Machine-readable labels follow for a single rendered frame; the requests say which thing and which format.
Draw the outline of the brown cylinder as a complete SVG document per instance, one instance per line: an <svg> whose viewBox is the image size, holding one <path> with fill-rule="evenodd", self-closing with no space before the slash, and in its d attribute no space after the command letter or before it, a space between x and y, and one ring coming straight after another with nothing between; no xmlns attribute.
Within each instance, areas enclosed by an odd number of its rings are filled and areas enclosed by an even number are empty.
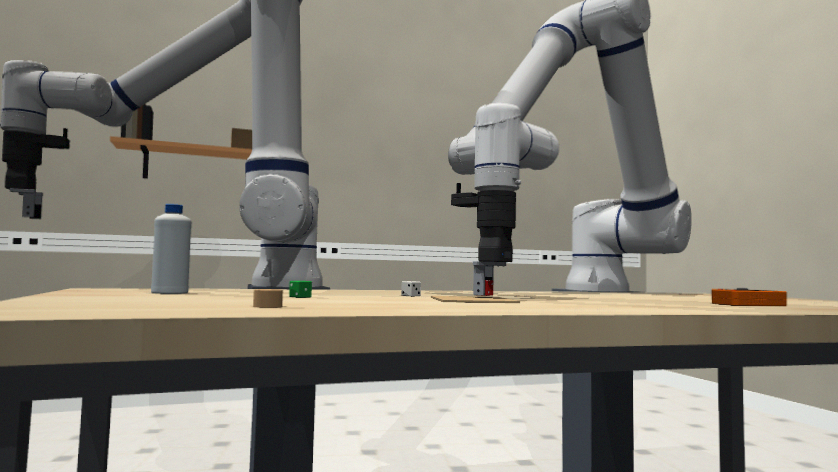
<svg viewBox="0 0 838 472"><path fill-rule="evenodd" d="M281 308L283 305L283 290L277 289L255 289L253 296L253 307L255 308Z"/></svg>

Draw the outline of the orange digital multimeter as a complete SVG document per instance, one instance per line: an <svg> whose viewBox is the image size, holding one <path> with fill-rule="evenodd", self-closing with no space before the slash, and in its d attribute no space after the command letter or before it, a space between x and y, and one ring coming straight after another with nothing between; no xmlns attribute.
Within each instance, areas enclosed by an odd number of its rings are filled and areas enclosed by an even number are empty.
<svg viewBox="0 0 838 472"><path fill-rule="evenodd" d="M731 306L787 306L786 291L712 289L712 304Z"/></svg>

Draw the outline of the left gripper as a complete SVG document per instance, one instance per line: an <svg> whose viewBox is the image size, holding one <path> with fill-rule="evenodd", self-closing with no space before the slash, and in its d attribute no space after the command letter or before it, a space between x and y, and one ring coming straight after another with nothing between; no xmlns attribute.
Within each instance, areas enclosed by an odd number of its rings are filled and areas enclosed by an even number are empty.
<svg viewBox="0 0 838 472"><path fill-rule="evenodd" d="M451 205L477 207L480 228L478 261L473 261L473 295L485 295L485 280L494 282L494 266L513 262L512 229L516 228L516 190L520 170L510 167L485 167L475 170L474 188L479 192L451 194Z"/></svg>

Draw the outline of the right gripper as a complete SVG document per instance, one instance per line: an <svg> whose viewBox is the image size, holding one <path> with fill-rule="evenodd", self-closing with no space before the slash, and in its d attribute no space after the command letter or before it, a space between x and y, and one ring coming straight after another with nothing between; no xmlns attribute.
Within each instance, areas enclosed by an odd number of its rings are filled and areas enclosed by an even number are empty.
<svg viewBox="0 0 838 472"><path fill-rule="evenodd" d="M34 114L1 113L2 161L7 163L5 188L23 195L22 217L35 214L30 219L41 219L42 214L43 193L36 192L35 174L37 166L42 164L42 147L70 149L68 129L63 128L63 136L47 135L46 122L46 118Z"/></svg>

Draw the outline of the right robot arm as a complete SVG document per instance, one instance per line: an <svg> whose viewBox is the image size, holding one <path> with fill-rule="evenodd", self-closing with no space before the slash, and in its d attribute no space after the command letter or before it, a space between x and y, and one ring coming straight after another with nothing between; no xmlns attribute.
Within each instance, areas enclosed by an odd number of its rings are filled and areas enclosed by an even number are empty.
<svg viewBox="0 0 838 472"><path fill-rule="evenodd" d="M1 113L47 119L48 108L72 109L119 127L133 111L251 37L252 153L245 161L240 214L248 229L262 237L252 286L312 281L312 287L322 287L318 191L309 185L309 163L302 154L301 2L239 0L109 84L98 74L52 72L38 62L8 61Z"/></svg>

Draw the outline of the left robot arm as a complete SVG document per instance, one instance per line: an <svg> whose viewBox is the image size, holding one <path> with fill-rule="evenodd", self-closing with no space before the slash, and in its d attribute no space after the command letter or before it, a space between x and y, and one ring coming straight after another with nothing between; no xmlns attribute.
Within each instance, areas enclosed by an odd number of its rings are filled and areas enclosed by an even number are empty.
<svg viewBox="0 0 838 472"><path fill-rule="evenodd" d="M624 189L622 202L574 207L567 290L628 292L623 254L681 253L689 242L691 208L668 176L645 50L650 18L648 0L585 0L556 13L493 102L478 109L475 126L449 147L449 164L462 175L549 167L557 138L523 120L558 68L596 46Z"/></svg>

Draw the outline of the green die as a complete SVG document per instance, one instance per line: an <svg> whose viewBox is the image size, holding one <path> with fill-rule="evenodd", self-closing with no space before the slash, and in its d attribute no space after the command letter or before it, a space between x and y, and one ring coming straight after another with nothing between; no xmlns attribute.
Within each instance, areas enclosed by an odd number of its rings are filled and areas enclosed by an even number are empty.
<svg viewBox="0 0 838 472"><path fill-rule="evenodd" d="M290 281L289 297L310 298L312 295L311 281Z"/></svg>

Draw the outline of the grey plastic bottle with blue cap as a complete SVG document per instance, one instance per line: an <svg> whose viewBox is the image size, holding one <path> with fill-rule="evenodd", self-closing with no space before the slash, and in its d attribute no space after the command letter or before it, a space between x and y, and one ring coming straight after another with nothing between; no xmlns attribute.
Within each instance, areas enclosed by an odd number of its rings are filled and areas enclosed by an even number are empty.
<svg viewBox="0 0 838 472"><path fill-rule="evenodd" d="M166 204L166 214L155 218L151 286L153 294L189 292L192 221L182 215L182 211L182 205Z"/></svg>

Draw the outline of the red die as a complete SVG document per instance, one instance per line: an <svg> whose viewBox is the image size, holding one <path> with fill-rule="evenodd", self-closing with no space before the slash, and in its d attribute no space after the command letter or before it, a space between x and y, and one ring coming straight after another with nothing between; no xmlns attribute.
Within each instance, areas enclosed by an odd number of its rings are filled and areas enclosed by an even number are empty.
<svg viewBox="0 0 838 472"><path fill-rule="evenodd" d="M477 296L493 296L493 280L485 280L485 295Z"/></svg>

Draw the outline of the brown square mat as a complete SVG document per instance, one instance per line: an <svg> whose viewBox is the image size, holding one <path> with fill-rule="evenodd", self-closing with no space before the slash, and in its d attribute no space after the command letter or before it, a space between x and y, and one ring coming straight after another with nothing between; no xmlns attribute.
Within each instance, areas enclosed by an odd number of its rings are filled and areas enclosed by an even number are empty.
<svg viewBox="0 0 838 472"><path fill-rule="evenodd" d="M431 296L441 302L460 303L520 303L520 301L502 297L475 297L475 296Z"/></svg>

